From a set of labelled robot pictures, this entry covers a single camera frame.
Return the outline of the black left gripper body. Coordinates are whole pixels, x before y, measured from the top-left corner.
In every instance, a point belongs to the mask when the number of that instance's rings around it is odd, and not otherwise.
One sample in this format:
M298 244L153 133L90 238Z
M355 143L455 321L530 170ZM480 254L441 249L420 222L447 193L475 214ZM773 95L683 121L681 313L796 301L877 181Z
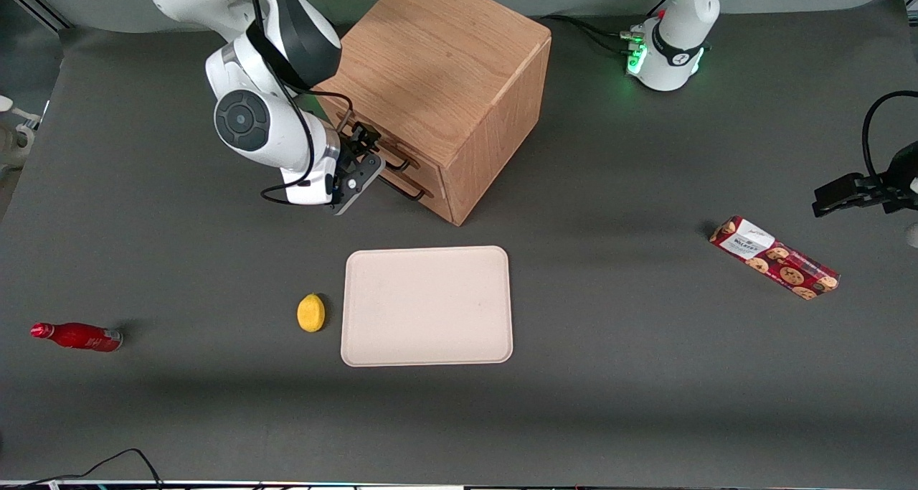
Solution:
M892 157L888 169L881 173L873 171L876 182L873 204L879 204L885 213L917 211L917 143L905 146Z

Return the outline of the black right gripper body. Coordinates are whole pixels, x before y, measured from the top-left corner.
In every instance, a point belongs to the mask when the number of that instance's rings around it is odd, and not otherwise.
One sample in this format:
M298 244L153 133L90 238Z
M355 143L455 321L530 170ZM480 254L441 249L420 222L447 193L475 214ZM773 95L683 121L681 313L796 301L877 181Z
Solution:
M363 189L364 180L360 172L363 150L353 150L351 134L337 135L340 140L340 153L336 163L336 186L344 189Z

